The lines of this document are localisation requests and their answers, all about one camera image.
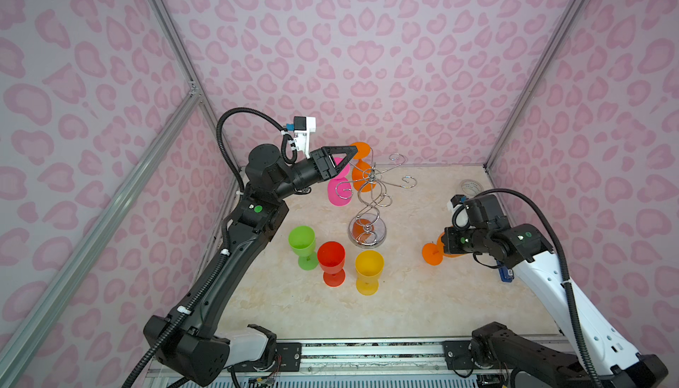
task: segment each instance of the round metal base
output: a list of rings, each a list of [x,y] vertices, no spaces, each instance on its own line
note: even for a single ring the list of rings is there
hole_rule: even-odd
[[[377,248],[386,239],[386,224],[374,213],[365,213],[359,219],[352,218],[348,231],[349,239],[363,249]]]

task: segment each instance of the patterned wallpaper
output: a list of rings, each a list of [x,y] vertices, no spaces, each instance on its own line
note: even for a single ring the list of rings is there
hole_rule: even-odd
[[[678,0],[591,0],[492,172],[545,211],[573,280],[663,358],[668,387],[679,383],[677,33]]]
[[[186,92],[146,0],[0,0],[0,349]]]
[[[165,316],[191,286],[230,187],[227,171],[195,111],[19,387],[122,384],[148,349],[148,318]]]
[[[315,116],[313,147],[483,163],[568,0],[166,2],[218,114]],[[225,133],[241,164],[280,138],[243,115]]]

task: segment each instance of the cable tie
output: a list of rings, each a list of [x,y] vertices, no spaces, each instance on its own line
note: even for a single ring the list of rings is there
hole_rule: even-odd
[[[177,307],[176,310],[178,312],[180,312],[181,314],[185,314],[185,315],[189,315],[189,316],[191,316],[191,313],[193,312],[193,311],[189,310],[188,308],[186,308],[182,305]]]

